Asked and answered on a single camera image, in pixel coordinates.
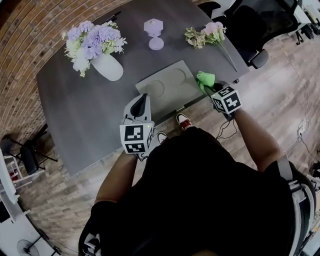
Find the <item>person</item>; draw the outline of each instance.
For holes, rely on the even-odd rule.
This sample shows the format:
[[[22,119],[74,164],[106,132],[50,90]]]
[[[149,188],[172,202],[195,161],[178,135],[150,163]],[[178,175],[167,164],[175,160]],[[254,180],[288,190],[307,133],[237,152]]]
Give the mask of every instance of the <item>person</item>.
[[[79,255],[289,255],[294,204],[277,164],[285,153],[244,110],[234,120],[257,171],[178,114],[183,135],[158,133],[160,145],[136,185],[137,158],[119,156],[98,191]]]

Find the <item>flower stem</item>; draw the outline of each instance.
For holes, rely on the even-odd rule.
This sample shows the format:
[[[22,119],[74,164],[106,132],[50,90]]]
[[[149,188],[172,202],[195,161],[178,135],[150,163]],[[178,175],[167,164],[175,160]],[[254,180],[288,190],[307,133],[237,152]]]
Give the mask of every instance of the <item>flower stem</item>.
[[[233,65],[233,67],[234,67],[234,69],[235,69],[235,71],[238,72],[238,69],[237,69],[235,63],[233,62],[233,60],[231,59],[231,57],[230,57],[227,49],[225,48],[224,43],[223,43],[223,42],[218,43],[218,46],[220,46],[220,47],[224,50],[224,52],[225,52],[226,55],[228,56],[229,60],[231,61],[232,65]]]

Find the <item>white vase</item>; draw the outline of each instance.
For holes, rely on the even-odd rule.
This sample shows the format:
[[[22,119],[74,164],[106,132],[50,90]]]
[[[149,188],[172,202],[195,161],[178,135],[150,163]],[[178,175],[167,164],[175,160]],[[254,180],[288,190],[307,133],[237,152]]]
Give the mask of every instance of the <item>white vase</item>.
[[[119,80],[124,74],[124,68],[110,54],[100,54],[96,59],[91,61],[95,69],[110,81]]]

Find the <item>flower bouquet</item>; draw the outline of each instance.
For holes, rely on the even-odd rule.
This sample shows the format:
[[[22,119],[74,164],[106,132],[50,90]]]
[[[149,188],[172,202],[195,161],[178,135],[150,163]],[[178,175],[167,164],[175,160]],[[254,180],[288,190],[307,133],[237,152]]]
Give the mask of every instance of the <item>flower bouquet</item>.
[[[224,45],[225,31],[226,28],[221,22],[210,22],[205,25],[205,28],[201,30],[201,32],[197,32],[193,27],[191,27],[186,29],[186,33],[184,35],[185,40],[196,49],[202,49],[206,43],[219,46],[226,53],[235,71],[238,72],[235,63],[231,59]]]
[[[122,53],[122,46],[127,43],[113,22],[94,25],[87,20],[62,33],[62,39],[66,37],[66,56],[71,58],[74,70],[80,71],[81,77],[85,77],[92,60],[101,54]]]

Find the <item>circular indentation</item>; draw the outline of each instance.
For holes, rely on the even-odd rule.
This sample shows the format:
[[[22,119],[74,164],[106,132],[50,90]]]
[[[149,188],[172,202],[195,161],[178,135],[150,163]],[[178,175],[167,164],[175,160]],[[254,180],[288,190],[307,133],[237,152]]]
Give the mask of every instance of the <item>circular indentation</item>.
[[[153,80],[146,85],[146,93],[153,98],[160,98],[165,93],[165,85],[159,80]]]
[[[175,68],[166,74],[166,79],[170,81],[170,84],[180,86],[186,81],[187,75],[182,69]]]

